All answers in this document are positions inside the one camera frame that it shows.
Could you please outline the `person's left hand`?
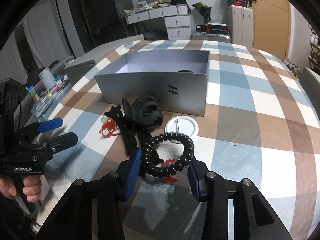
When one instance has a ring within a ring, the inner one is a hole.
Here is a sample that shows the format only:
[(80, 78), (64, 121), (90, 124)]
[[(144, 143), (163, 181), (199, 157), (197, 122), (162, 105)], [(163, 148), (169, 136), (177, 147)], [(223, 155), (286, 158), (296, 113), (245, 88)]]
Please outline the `person's left hand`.
[[(39, 200), (41, 195), (41, 179), (40, 176), (26, 176), (23, 181), (23, 194), (27, 197), (27, 201), (34, 203)], [(15, 184), (6, 176), (1, 176), (1, 194), (4, 197), (11, 199), (16, 196), (17, 191)]]

